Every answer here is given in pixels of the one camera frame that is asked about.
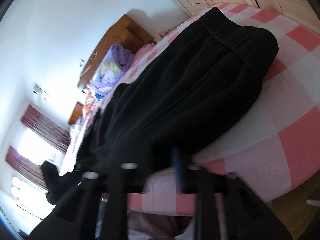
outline black clothing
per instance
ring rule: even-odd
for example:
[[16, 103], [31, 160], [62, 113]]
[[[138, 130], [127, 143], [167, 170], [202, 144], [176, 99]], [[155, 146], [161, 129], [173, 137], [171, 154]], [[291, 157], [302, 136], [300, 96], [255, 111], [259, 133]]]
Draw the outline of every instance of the black clothing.
[[171, 165], [173, 147], [197, 153], [252, 106], [277, 53], [268, 30], [241, 27], [211, 9], [135, 82], [117, 87], [77, 161], [100, 175], [137, 163], [137, 176], [145, 178]]
[[41, 170], [48, 187], [46, 198], [51, 205], [56, 205], [62, 195], [71, 186], [75, 187], [82, 178], [82, 172], [78, 170], [67, 172], [65, 175], [59, 176], [57, 167], [48, 161], [44, 161], [44, 163], [42, 163]]

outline pink checkered bedsheet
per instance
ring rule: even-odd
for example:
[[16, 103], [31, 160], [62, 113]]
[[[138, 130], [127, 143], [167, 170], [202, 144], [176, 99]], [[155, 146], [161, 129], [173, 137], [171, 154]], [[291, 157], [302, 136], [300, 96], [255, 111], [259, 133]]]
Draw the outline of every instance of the pink checkered bedsheet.
[[[131, 83], [192, 22], [212, 7], [242, 26], [268, 29], [279, 53], [262, 93], [228, 132], [194, 156], [209, 171], [236, 172], [266, 202], [302, 184], [320, 169], [320, 37], [275, 12], [248, 5], [216, 3], [162, 39], [121, 78]], [[105, 108], [112, 97], [101, 102]], [[149, 178], [145, 194], [130, 194], [132, 209], [189, 215], [194, 195], [180, 195], [170, 170]]]

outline maroon curtain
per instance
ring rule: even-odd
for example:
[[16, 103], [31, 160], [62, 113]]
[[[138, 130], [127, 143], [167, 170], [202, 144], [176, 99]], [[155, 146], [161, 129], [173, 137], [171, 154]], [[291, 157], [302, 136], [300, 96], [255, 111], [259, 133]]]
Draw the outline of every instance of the maroon curtain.
[[44, 117], [34, 107], [30, 106], [23, 115], [21, 122], [47, 143], [66, 153], [70, 144], [70, 135], [61, 127]]
[[48, 190], [47, 184], [43, 178], [41, 167], [21, 156], [11, 145], [9, 146], [5, 161], [21, 175], [31, 180], [34, 184]]

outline white wall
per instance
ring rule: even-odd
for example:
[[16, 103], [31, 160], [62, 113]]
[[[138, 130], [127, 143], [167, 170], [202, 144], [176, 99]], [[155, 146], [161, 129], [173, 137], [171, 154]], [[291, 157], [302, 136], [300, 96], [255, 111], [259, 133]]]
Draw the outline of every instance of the white wall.
[[36, 0], [14, 0], [0, 21], [0, 145], [25, 100], [24, 45], [28, 22]]
[[7, 194], [10, 193], [12, 175], [17, 175], [18, 173], [8, 163], [5, 162], [5, 157], [9, 145], [12, 144], [14, 146], [17, 146], [19, 143], [19, 135], [23, 135], [24, 130], [23, 126], [21, 127], [20, 119], [27, 109], [28, 104], [29, 102], [25, 99], [19, 105], [16, 111], [12, 110], [14, 117], [12, 118], [12, 122], [0, 146], [0, 185], [3, 187], [3, 190]]
[[26, 212], [16, 205], [16, 201], [0, 190], [0, 206], [13, 228], [30, 234], [30, 232], [41, 222], [39, 218]]
[[128, 13], [151, 35], [187, 19], [172, 0], [36, 0], [25, 39], [26, 93], [37, 83], [58, 107], [44, 104], [55, 121], [66, 124], [80, 98], [81, 67], [111, 25]]

